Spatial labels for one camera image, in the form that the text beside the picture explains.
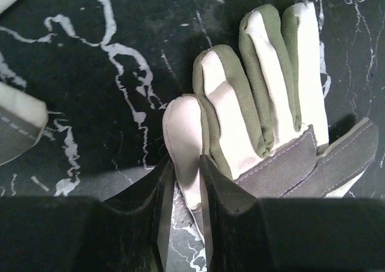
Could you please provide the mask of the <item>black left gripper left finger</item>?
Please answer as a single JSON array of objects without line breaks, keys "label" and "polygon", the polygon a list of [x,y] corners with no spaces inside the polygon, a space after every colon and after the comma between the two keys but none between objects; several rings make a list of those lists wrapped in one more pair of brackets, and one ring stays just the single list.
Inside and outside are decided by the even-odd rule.
[{"label": "black left gripper left finger", "polygon": [[174,166],[166,156],[106,201],[3,197],[2,271],[164,271]]}]

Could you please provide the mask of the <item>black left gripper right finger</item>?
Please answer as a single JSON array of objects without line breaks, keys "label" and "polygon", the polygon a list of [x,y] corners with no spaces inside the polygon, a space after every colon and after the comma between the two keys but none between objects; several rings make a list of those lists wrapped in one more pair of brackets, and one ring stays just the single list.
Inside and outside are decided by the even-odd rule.
[{"label": "black left gripper right finger", "polygon": [[199,159],[209,271],[383,271],[384,202],[257,199]]}]

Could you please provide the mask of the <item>white grey work glove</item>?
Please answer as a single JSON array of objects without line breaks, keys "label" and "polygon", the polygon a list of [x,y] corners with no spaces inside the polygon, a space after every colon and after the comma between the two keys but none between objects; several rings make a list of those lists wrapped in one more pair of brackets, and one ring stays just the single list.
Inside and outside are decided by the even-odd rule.
[{"label": "white grey work glove", "polygon": [[202,211],[199,159],[255,197],[342,197],[374,161],[368,118],[330,141],[312,2],[283,14],[266,4],[239,26],[239,52],[216,45],[195,60],[193,93],[162,125],[185,203]]}]

